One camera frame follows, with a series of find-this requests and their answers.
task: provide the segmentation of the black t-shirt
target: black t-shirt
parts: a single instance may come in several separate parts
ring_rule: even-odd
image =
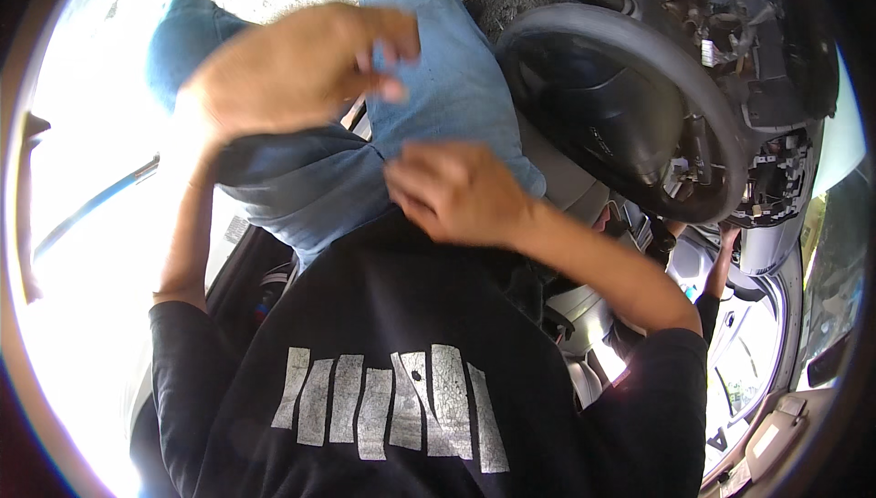
[[[706,346],[671,329],[579,412],[557,346],[399,212],[323,253],[238,359],[202,311],[150,312],[182,496],[694,496]]]

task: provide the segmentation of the forearm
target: forearm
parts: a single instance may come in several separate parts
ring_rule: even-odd
[[[648,332],[673,327],[702,335],[692,304],[666,273],[641,253],[537,202],[511,246],[589,285],[615,311]]]
[[[155,304],[181,300],[205,311],[204,281],[218,150],[203,142],[201,135],[192,135],[191,129],[201,128],[200,123],[178,115],[173,126],[188,130],[175,133],[180,137],[188,135],[192,142],[175,144],[161,155],[162,198],[172,209],[159,283],[152,299]]]
[[[709,270],[709,275],[706,277],[706,286],[704,293],[721,298],[724,295],[724,287],[727,284],[727,274],[730,272],[730,262],[733,259],[733,245],[721,244],[721,249],[717,253],[717,259]]]

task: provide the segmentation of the disassembled dashboard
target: disassembled dashboard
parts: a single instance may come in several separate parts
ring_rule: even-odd
[[[730,220],[763,228],[793,218],[811,192],[819,120],[833,114],[837,99],[837,51],[824,24],[798,0],[657,1],[699,47],[746,126],[743,141],[754,156]],[[702,180],[703,165],[720,164],[694,162],[698,173],[684,178]]]

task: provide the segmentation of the hand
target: hand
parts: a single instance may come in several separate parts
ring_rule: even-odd
[[[392,200],[434,241],[509,248],[537,205],[484,144],[409,142],[384,177]]]
[[[397,78],[370,69],[378,40],[390,64],[420,55],[411,14],[342,3],[292,12],[210,55],[181,88],[177,114],[208,124],[211,140],[225,145],[246,134],[323,125],[362,92],[403,100]]]
[[[725,221],[718,225],[718,230],[721,234],[721,248],[733,249],[733,243],[736,242],[736,236],[739,235],[739,227]]]

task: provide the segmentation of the finger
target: finger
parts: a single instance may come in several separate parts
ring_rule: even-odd
[[[386,184],[413,197],[423,205],[437,209],[445,197],[447,186],[441,177],[424,165],[396,160],[384,166]]]
[[[356,69],[360,73],[371,72],[371,52],[361,51],[356,52]]]
[[[388,186],[389,196],[392,201],[399,205],[405,216],[413,224],[422,228],[430,238],[441,241],[444,238],[441,223],[434,211],[424,206],[420,201],[408,196],[397,188]]]
[[[399,52],[395,49],[395,45],[389,42],[382,42],[384,54],[384,65],[388,67],[395,66],[399,62]]]
[[[390,103],[403,103],[408,98],[407,88],[398,78],[375,72],[349,74],[339,83],[338,89],[343,98],[357,97],[362,93],[376,93]]]
[[[435,174],[465,186],[476,171],[476,159],[469,154],[471,148],[467,142],[408,142],[402,146],[400,159],[429,167]]]
[[[362,29],[355,37],[359,48],[370,47],[382,40],[394,49],[394,54],[404,59],[420,55],[420,33],[414,14],[394,8],[357,8]]]

